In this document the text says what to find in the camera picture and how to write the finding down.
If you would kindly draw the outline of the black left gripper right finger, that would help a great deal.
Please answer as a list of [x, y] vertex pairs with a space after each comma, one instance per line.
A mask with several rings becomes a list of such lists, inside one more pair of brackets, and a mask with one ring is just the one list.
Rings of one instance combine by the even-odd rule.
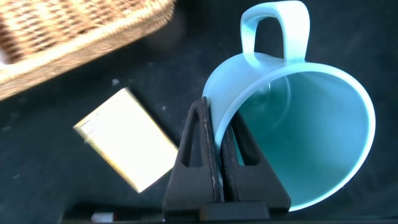
[[291, 199], [240, 113], [227, 127], [220, 156], [227, 201], [263, 202], [272, 213], [289, 211]]

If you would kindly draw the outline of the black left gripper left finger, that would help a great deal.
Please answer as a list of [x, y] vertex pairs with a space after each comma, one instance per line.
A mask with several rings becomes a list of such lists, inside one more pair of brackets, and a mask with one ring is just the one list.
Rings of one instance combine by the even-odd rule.
[[[190, 167], [195, 125], [199, 128], [200, 167]], [[165, 218], [200, 218], [202, 207], [221, 201], [218, 163], [206, 97], [192, 103], [162, 202]]]

